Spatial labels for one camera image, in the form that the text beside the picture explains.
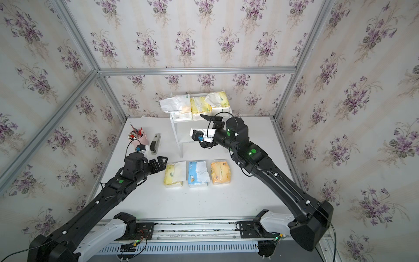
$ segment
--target white tissue pack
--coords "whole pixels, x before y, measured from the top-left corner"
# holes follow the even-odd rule
[[[207,186],[210,181],[210,174],[207,171],[205,161],[189,161],[188,184],[189,187]]]

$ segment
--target white arm segment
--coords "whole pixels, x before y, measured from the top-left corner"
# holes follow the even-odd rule
[[[104,227],[81,241],[74,254],[81,253],[78,262],[86,262],[107,244],[125,234],[127,225],[121,219],[112,219]]]
[[[260,224],[267,232],[277,232],[289,236],[288,223],[293,220],[294,217],[291,214],[278,214],[268,211],[262,216]]]

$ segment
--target plastic packaging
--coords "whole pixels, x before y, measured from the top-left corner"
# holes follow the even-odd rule
[[[168,163],[164,176],[165,187],[181,187],[186,180],[186,162]]]
[[[201,114],[211,115],[212,108],[205,102],[204,96],[191,97],[191,111],[193,120],[203,120]]]
[[[231,171],[225,159],[215,159],[211,163],[211,178],[213,184],[229,184]]]
[[[230,110],[227,94],[224,91],[209,93],[204,99],[212,108],[211,115]]]
[[[205,161],[190,161],[188,165],[189,187],[207,186],[210,181],[210,174],[207,171]]]
[[[190,113],[191,100],[189,95],[174,96],[160,100],[161,109],[166,113]]]

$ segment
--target floral wallpaper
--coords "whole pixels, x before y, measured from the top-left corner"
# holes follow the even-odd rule
[[[173,95],[225,91],[236,116],[273,115],[290,74],[111,76],[108,82],[125,113],[166,117],[159,101]]]
[[[337,0],[279,117],[345,262],[419,260],[418,17],[416,1]]]
[[[0,172],[88,71],[49,1],[0,0]]]
[[[125,68],[295,65],[322,1],[66,3],[100,67]],[[350,9],[335,8],[332,29]]]
[[[0,118],[3,144],[22,143],[20,123],[7,114]],[[51,233],[83,209],[121,127],[116,111],[93,83],[0,196],[0,227],[7,228],[2,233],[8,239],[0,257],[29,245],[38,234]],[[26,256],[17,254],[14,261]]]

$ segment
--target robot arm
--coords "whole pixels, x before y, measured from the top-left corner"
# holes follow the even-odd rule
[[[142,153],[131,153],[99,194],[75,217],[48,236],[38,235],[29,245],[28,262],[77,262],[87,261],[109,242],[136,233],[136,218],[119,213],[104,230],[81,241],[90,230],[115,206],[123,201],[148,175],[166,169],[167,157],[158,156],[150,162]]]
[[[262,148],[249,140],[248,127],[241,118],[228,119],[224,130],[222,117],[201,117],[213,121],[213,129],[208,135],[207,130],[191,130],[192,139],[203,148],[221,145],[232,151],[234,162],[261,180],[288,207],[295,218],[288,223],[291,236],[301,247],[312,251],[330,226],[327,219],[332,218],[333,206],[327,201],[319,202],[290,180]]]

